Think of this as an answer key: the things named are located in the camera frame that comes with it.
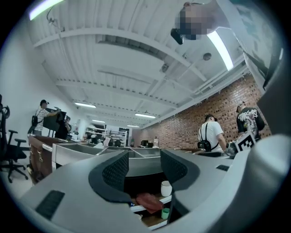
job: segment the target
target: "ceiling light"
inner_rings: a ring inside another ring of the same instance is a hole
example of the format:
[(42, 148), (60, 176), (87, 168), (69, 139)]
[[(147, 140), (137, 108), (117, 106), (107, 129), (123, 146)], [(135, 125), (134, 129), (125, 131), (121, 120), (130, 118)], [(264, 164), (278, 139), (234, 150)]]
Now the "ceiling light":
[(98, 120), (92, 120), (92, 121), (94, 121), (94, 122), (100, 122), (100, 123), (105, 123), (103, 121), (98, 121)]
[(139, 114), (139, 113), (136, 113), (135, 115), (138, 116), (138, 117), (155, 118), (155, 116), (143, 115), (143, 114)]
[(96, 108), (95, 105), (91, 105), (91, 104), (82, 104), (82, 103), (77, 103), (75, 102), (76, 105), (78, 106), (82, 106), (82, 107), (92, 107), (92, 108)]
[(45, 0), (39, 5), (37, 5), (30, 13), (29, 19), (33, 20), (36, 16), (44, 12), (46, 9), (52, 7), (53, 5), (62, 2), (63, 0)]
[(229, 55), (226, 46), (224, 45), (222, 39), (218, 35), (216, 31), (209, 33), (208, 38), (212, 41), (216, 49), (218, 50), (221, 58), (224, 61), (224, 64), (226, 65), (226, 68), (228, 71), (230, 71), (233, 68), (233, 63), (231, 60), (231, 56)]

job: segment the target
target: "man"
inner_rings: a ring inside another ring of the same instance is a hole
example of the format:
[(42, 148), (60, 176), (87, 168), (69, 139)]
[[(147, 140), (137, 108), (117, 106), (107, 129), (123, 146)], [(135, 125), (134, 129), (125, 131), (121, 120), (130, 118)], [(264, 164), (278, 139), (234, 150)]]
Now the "man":
[(239, 136), (244, 134), (244, 132), (251, 132), (256, 141), (260, 140), (259, 131), (265, 127), (265, 123), (259, 111), (254, 107), (246, 107), (245, 102), (242, 102), (237, 107), (236, 112), (238, 112), (236, 123)]
[(244, 51), (247, 66), (264, 93), (272, 54), (281, 51), (280, 42), (276, 40), (280, 37), (274, 28), (250, 0), (212, 0), (207, 4), (186, 2), (175, 20), (179, 34), (189, 40), (210, 35), (219, 27), (232, 29)]
[(64, 121), (58, 121), (60, 124), (58, 132), (55, 133), (55, 137), (60, 139), (67, 139), (68, 133), (71, 131), (72, 126), (69, 124), (71, 118), (69, 116), (66, 116), (66, 119)]
[(48, 112), (46, 110), (48, 104), (49, 103), (46, 100), (42, 100), (40, 102), (39, 109), (35, 113), (35, 115), (37, 116), (37, 122), (38, 122), (36, 127), (32, 131), (32, 133), (35, 134), (35, 135), (41, 136), (41, 132), (42, 132), (42, 129), (43, 129), (44, 118), (45, 117), (52, 117), (52, 116), (55, 116), (56, 114), (58, 114), (60, 112), (60, 109), (58, 109), (55, 112)]
[(217, 119), (212, 114), (208, 114), (198, 131), (198, 141), (206, 140), (207, 135), (207, 141), (211, 145), (211, 152), (224, 152), (226, 150), (226, 141), (222, 134), (223, 130)]

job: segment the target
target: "black office chair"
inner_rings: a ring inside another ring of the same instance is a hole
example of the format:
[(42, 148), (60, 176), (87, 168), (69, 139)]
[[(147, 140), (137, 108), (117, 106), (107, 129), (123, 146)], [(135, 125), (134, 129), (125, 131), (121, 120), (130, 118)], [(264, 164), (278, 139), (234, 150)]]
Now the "black office chair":
[(1, 108), (1, 112), (0, 112), (0, 117), (1, 117), (1, 122), (0, 122), (0, 162), (2, 162), (2, 161), (9, 162), (9, 164), (7, 164), (7, 165), (0, 165), (0, 171), (2, 171), (2, 168), (9, 168), (8, 180), (10, 183), (12, 183), (12, 180), (10, 178), (12, 171), (19, 172), (21, 175), (23, 175), (26, 178), (26, 180), (28, 180), (28, 177), (22, 171), (20, 171), (18, 169), (19, 167), (22, 167), (23, 170), (25, 170), (25, 167), (23, 165), (17, 165), (17, 164), (13, 163), (13, 161), (17, 162), (18, 159), (26, 158), (26, 155), (20, 149), (20, 144), (22, 142), (26, 142), (26, 140), (16, 138), (15, 141), (17, 142), (17, 146), (10, 145), (13, 134), (18, 133), (18, 132), (13, 131), (13, 130), (9, 130), (10, 136), (9, 136), (9, 141), (7, 143), (5, 125), (6, 125), (6, 119), (10, 115), (10, 110), (9, 110), (8, 106), (3, 107), (1, 105), (0, 108)]

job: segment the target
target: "brick wall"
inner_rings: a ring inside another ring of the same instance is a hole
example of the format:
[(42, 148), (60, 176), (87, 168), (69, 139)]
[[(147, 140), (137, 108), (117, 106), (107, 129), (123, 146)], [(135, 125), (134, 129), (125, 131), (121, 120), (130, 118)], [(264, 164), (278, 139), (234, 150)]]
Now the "brick wall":
[[(224, 131), (224, 137), (229, 142), (238, 136), (237, 105), (244, 101), (247, 106), (259, 109), (256, 102), (260, 97), (261, 93), (254, 78), (251, 75), (245, 76), (221, 90), (220, 93), (214, 94), (207, 100), (185, 109), (161, 123), (142, 130), (133, 130), (132, 137), (135, 140), (135, 146), (140, 145), (141, 140), (153, 141), (157, 136), (159, 145), (163, 148), (197, 148), (198, 130), (208, 113), (218, 118)], [(271, 135), (271, 131), (266, 125), (260, 134), (261, 137), (266, 137)]]

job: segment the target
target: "floor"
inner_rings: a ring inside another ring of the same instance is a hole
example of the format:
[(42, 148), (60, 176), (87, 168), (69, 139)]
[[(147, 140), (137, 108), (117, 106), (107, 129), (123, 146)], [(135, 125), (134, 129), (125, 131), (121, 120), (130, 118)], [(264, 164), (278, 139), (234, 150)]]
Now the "floor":
[[(24, 151), (26, 154), (26, 159), (19, 159), (17, 164), (21, 164), (23, 166), (29, 164), (29, 151)], [(8, 169), (3, 168), (2, 172), (0, 172), (0, 177), (2, 179), (2, 182), (6, 186), (6, 189), (8, 192), (10, 192), (11, 195), (14, 196), (14, 198), (21, 198), (31, 187), (32, 187), (32, 181), (30, 179), (30, 176), (28, 175), (27, 170), (23, 171), (22, 168), (20, 170), (25, 173), (28, 177), (28, 180), (25, 179), (25, 177), (18, 172), (13, 171), (10, 178), (12, 179), (12, 183), (8, 181)]]

